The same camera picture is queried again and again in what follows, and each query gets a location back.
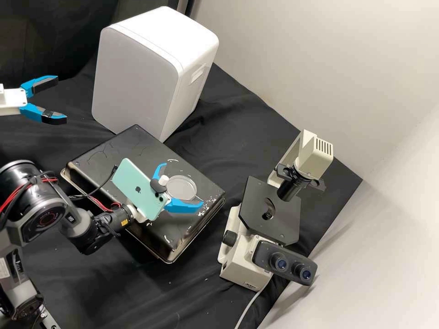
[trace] sticker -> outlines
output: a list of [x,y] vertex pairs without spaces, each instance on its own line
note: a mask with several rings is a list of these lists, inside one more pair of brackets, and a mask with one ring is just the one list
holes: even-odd
[[5,259],[0,258],[0,279],[4,279],[10,276],[11,275],[9,274],[8,265],[6,265]]

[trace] label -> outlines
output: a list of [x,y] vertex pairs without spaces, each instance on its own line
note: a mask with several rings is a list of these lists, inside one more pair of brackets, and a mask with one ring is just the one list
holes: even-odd
[[10,277],[8,270],[8,265],[6,265],[6,261],[4,258],[0,258],[0,279],[4,279]]
[[244,286],[246,286],[247,288],[252,289],[252,290],[256,290],[257,289],[254,285],[252,285],[252,284],[250,284],[248,282],[244,282]]
[[65,218],[72,224],[76,223],[76,219],[70,213],[65,215]]

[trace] microscope focus knob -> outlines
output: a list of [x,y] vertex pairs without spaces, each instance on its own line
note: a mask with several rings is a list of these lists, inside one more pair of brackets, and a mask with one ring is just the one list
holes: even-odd
[[229,247],[233,247],[237,239],[238,235],[235,232],[227,230],[223,236],[223,243]]

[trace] black cable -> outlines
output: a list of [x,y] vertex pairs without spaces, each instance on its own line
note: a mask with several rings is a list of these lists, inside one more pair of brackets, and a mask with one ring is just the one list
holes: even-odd
[[45,300],[45,298],[43,297],[43,303],[42,303],[41,306],[40,306],[41,311],[38,312],[38,315],[37,315],[37,317],[35,318],[35,321],[33,322],[33,325],[32,325],[32,327],[31,327],[31,329],[34,329],[34,328],[35,328],[35,325],[37,324],[38,319],[41,317],[41,314],[44,312],[45,304],[46,304],[46,300]]
[[8,215],[11,212],[11,209],[14,207],[17,200],[20,199],[20,197],[24,194],[24,192],[26,192],[26,189],[30,185],[36,184],[38,177],[42,177],[42,176],[45,176],[47,174],[53,174],[53,173],[54,173],[53,171],[48,170],[48,171],[42,172],[38,176],[32,176],[31,178],[29,178],[27,183],[25,185],[23,185],[23,187],[17,192],[17,195],[14,197],[14,199],[9,203],[9,205],[3,211],[3,214],[0,214],[0,231],[5,227],[6,222],[8,220]]
[[89,197],[89,196],[91,196],[92,194],[98,192],[98,191],[99,191],[99,190],[100,190],[105,184],[107,184],[107,182],[110,180],[110,178],[113,176],[113,174],[116,172],[117,169],[118,169],[118,166],[115,165],[115,166],[113,167],[113,169],[111,169],[111,173],[110,173],[110,175],[107,177],[107,179],[105,179],[105,181],[104,181],[102,184],[100,184],[96,189],[94,189],[94,190],[91,191],[90,193],[88,193],[88,194],[77,194],[77,195],[71,195],[71,196],[69,196],[69,198],[70,198],[70,199],[73,199],[73,200],[80,200],[80,199],[83,199],[83,198],[85,198],[85,197]]
[[17,195],[14,197],[14,199],[10,202],[10,204],[6,207],[5,212],[0,216],[0,231],[5,227],[6,225],[6,221],[8,219],[8,215],[11,212],[11,209],[14,207],[14,205],[16,204],[17,200],[20,199],[20,197],[24,194],[24,192],[26,192],[26,189],[33,184],[32,178],[30,180],[27,181],[27,183],[25,185],[23,185],[23,187],[18,191]]

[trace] white power cable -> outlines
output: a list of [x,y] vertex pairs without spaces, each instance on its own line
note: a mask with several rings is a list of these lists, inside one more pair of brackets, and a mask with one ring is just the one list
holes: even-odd
[[235,329],[238,329],[242,320],[244,319],[245,315],[247,314],[247,311],[249,310],[250,306],[254,303],[254,301],[256,300],[256,298],[261,294],[262,290],[265,289],[265,287],[269,284],[269,282],[271,281],[271,278],[273,276],[273,273],[270,276],[270,280],[267,281],[267,283],[261,288],[261,290],[259,290],[257,293],[255,293],[255,295],[253,296],[253,298],[250,300],[250,302],[248,303],[246,309],[244,310],[244,312],[242,312],[241,317],[238,320],[238,323],[235,326]]

